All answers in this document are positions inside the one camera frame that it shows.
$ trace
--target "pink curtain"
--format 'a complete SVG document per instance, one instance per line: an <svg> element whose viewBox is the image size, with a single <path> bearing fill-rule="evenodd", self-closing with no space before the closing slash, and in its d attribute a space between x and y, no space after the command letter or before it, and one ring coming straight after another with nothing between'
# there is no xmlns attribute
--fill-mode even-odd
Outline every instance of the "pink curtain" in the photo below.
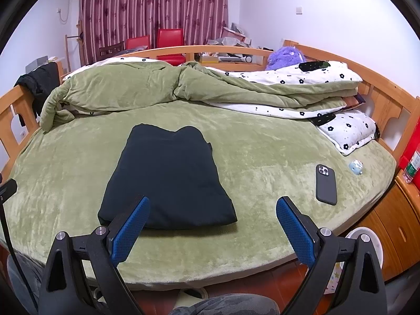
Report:
<svg viewBox="0 0 420 315"><path fill-rule="evenodd" d="M87 62L98 48L150 35L158 28L182 28L186 45L221 37L228 20L228 0L80 0Z"/></svg>

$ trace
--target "wooden drawer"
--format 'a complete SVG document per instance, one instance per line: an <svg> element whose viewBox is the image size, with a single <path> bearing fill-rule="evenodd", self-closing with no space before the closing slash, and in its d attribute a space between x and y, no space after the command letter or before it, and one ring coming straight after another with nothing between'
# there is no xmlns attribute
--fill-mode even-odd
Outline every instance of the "wooden drawer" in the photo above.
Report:
<svg viewBox="0 0 420 315"><path fill-rule="evenodd" d="M394 245L402 269L417 263L420 260L420 223L398 185L391 188L375 207L375 212Z"/></svg>
<svg viewBox="0 0 420 315"><path fill-rule="evenodd" d="M359 226L370 228L376 233L381 241L382 249L384 251L384 264L382 265L382 276L384 281L392 279L403 272L400 259L398 258L392 241L374 210L359 222L356 227Z"/></svg>

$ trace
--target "gray camouflage pants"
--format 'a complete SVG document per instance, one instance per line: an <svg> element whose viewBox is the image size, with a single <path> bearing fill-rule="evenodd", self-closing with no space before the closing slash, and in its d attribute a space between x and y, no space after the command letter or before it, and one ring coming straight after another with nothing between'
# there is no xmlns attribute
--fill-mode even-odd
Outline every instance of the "gray camouflage pants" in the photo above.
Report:
<svg viewBox="0 0 420 315"><path fill-rule="evenodd" d="M41 286L43 267L30 258L16 253L20 266L31 286L38 301L39 288ZM7 259L7 270L12 283L13 291L25 309L36 315L29 293L22 282L16 266L9 256ZM201 301L191 307L179 307L172 310L169 315L279 315L277 304L264 296L250 293L231 293L212 297Z"/></svg>

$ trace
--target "silver bolt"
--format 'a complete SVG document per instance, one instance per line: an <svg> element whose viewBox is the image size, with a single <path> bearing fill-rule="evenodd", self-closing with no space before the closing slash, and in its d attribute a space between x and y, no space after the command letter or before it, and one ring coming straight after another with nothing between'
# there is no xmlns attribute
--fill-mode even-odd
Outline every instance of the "silver bolt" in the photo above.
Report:
<svg viewBox="0 0 420 315"><path fill-rule="evenodd" d="M361 236L360 236L360 238L362 239L362 241L364 241L365 243L367 243L367 242L369 242L370 241L370 237L367 235L367 234L365 234L365 233L363 233Z"/></svg>
<svg viewBox="0 0 420 315"><path fill-rule="evenodd" d="M58 240L62 240L64 239L64 237L66 236L65 232L59 232L57 233L57 235L55 236Z"/></svg>
<svg viewBox="0 0 420 315"><path fill-rule="evenodd" d="M331 235L331 230L326 227L323 227L320 232L324 237L329 237Z"/></svg>
<svg viewBox="0 0 420 315"><path fill-rule="evenodd" d="M99 226L95 230L95 233L97 235L103 235L105 232L106 232L106 227L105 226Z"/></svg>

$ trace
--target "wooden bed rail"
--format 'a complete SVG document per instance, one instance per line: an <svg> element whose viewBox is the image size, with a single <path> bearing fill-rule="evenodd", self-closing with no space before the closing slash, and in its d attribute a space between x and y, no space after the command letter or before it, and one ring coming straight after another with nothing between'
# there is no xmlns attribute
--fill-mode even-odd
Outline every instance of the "wooden bed rail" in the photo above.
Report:
<svg viewBox="0 0 420 315"><path fill-rule="evenodd" d="M363 82L359 85L359 92L364 95L370 96L374 103L374 110L372 114L373 120L377 123L379 130L383 133L386 125L391 118L399 118L402 110L406 109L410 113L408 122L404 128L402 136L396 145L396 148L392 150L383 139L379 139L378 142L387 149L395 158L396 161L401 157L413 131L420 118L420 98L414 98L404 89L394 84L389 79L381 76L379 73L368 69L365 66L357 64L351 60L337 56L326 51L315 49L308 46L300 45L297 42L286 40L285 46L295 46L301 50L309 60L337 60L345 62L349 68L355 71L363 79ZM239 46L215 46L215 45L199 45L199 46L178 46L178 47L166 47L161 49L150 49L140 52L134 52L125 54L123 56L137 56L141 58L152 58L155 59L157 56L167 54L185 54L186 60L194 60L195 53L202 52L221 52L221 53L234 53L234 54L249 54L255 56L261 56L261 64L255 63L219 63L219 64L208 64L219 68L224 71L259 71L264 70L267 64L268 56L272 53L262 49L253 49ZM3 178L6 179L15 159L19 152L25 147L30 136L39 127L36 122L35 116L32 111L32 95L23 87L17 85L3 97L0 98L0 140L2 141L9 160L6 166L2 170ZM15 114L20 114L25 120L29 134L25 136L21 143L18 144L13 132L11 130L11 121Z"/></svg>

